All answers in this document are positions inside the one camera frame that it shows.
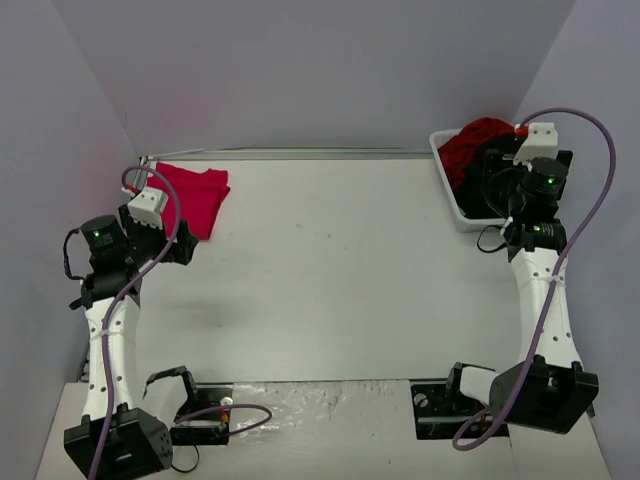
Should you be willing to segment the black t shirt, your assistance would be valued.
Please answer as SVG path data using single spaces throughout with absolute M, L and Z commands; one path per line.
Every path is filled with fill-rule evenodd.
M 489 149 L 497 149 L 505 154 L 515 154 L 522 142 L 514 134 L 499 136 L 479 147 L 471 164 L 467 167 L 463 184 L 453 190 L 457 205 L 468 219 L 498 218 L 487 206 L 480 193 L 481 175 L 484 153 Z

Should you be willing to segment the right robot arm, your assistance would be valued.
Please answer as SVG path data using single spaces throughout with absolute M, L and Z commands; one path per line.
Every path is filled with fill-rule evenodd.
M 568 173 L 556 158 L 535 157 L 485 182 L 486 199 L 505 214 L 499 232 L 518 289 L 520 354 L 501 373 L 456 363 L 443 389 L 454 412 L 479 403 L 508 424 L 566 434 L 599 392 L 575 347 L 566 300 L 569 242 L 556 213 Z

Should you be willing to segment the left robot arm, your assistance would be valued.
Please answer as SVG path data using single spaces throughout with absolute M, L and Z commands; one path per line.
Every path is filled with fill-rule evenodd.
M 188 264 L 198 240 L 181 218 L 167 233 L 126 205 L 76 231 L 92 268 L 70 306 L 83 309 L 89 328 L 89 390 L 79 425 L 64 432 L 64 450 L 87 479 L 139 479 L 173 459 L 170 424 L 145 409 L 137 383 L 142 279 L 159 263 Z

